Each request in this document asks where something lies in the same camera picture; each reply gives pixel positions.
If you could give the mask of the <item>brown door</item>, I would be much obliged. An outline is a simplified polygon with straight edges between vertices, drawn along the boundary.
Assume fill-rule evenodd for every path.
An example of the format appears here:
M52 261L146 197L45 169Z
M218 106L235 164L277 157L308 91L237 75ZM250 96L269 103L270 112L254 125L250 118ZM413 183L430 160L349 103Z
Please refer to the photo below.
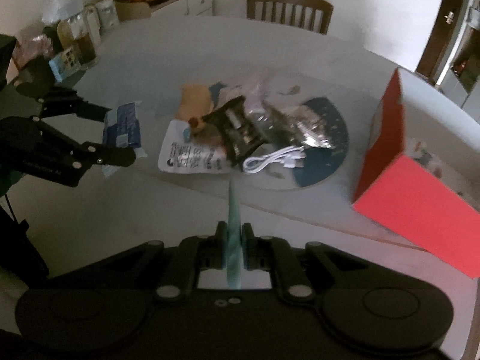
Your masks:
M454 25L461 11L463 0L442 0L429 41L416 67L416 73L432 82L434 74L452 39Z

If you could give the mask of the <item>red cardboard box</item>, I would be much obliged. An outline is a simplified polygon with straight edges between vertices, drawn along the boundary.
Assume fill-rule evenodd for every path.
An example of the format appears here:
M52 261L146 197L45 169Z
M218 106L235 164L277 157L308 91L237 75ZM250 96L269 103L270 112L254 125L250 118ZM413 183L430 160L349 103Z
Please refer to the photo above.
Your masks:
M396 69L372 120L353 208L478 278L479 123Z

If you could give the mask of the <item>silver foil snack bag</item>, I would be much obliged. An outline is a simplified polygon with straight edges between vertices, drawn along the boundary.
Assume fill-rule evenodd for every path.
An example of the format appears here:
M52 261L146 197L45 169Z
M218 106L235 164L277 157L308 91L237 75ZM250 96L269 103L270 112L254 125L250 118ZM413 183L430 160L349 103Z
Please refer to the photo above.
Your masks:
M333 149L326 121L308 106L297 106L290 112L267 106L246 116L264 139L275 147L308 147Z

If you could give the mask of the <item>blue white snack packet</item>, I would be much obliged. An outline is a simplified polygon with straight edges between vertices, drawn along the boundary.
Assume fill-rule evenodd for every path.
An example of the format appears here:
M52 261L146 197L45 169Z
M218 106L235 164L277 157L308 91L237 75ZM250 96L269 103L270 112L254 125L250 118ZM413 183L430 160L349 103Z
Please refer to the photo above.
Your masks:
M142 147L140 122L137 108L140 102L130 102L106 113L103 129L103 144L117 148L132 148L136 158L146 158Z

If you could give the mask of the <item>white drawer cabinet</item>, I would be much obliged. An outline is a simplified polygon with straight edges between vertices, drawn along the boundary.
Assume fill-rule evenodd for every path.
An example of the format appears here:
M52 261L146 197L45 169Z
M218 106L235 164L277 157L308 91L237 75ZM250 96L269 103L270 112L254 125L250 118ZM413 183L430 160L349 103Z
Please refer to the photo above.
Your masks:
M214 0L168 0L151 8L151 18L214 16Z

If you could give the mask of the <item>yellow cookie plush toy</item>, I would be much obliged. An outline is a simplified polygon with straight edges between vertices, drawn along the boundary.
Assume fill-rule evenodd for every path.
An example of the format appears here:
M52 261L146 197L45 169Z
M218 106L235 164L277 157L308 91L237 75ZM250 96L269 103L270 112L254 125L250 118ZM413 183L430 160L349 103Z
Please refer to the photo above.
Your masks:
M181 102L176 112L176 119L187 122L193 134L201 132L206 124L203 116L213 110L210 90L205 85L186 84L182 87Z

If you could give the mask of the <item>black snack packet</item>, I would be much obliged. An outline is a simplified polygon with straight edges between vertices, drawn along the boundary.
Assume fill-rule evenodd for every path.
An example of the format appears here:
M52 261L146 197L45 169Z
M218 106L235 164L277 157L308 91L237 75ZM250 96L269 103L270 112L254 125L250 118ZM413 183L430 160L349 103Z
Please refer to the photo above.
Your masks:
M220 133L226 157L233 167L241 166L267 141L247 118L244 111L244 96L236 97L212 113L202 117L202 121L213 125Z

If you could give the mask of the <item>wooden chair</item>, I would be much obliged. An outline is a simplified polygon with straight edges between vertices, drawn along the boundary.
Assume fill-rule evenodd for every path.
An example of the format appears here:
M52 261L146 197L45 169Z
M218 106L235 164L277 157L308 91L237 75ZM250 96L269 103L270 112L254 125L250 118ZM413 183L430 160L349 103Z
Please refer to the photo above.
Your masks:
M247 0L247 18L326 35L334 6L326 0Z

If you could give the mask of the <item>pink clear plastic bag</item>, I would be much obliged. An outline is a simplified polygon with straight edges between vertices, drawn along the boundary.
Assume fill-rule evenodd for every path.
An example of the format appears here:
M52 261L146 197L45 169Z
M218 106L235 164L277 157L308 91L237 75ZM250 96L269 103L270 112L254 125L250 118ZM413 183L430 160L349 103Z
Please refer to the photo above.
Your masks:
M300 102L302 92L300 84L276 73L234 76L222 81L222 84L224 87L218 95L217 106L235 98L244 98L243 107L247 113L263 111L267 106L278 109L291 107Z

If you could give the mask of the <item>white printed pouch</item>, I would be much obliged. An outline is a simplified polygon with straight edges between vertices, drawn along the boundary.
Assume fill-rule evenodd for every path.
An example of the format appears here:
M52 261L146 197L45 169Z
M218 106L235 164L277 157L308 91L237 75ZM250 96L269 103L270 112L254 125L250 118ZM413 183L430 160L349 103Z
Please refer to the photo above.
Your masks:
M172 119L163 137L158 162L161 172L173 174L227 174L230 161L221 147L195 143L187 122Z

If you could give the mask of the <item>light blue small box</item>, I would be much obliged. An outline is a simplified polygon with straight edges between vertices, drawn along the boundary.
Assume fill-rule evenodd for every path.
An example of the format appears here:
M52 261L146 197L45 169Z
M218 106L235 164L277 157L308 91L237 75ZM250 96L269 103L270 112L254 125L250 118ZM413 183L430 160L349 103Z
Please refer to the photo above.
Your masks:
M55 55L48 63L58 83L79 72L81 67L80 60L72 46Z

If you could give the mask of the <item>teal green packet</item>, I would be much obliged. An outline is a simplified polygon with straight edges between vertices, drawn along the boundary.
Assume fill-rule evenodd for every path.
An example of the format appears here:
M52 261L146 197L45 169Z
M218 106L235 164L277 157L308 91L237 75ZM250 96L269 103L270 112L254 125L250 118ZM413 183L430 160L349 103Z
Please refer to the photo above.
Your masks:
M229 181L229 212L224 260L228 287L230 289L241 289L242 222L240 203L234 179Z

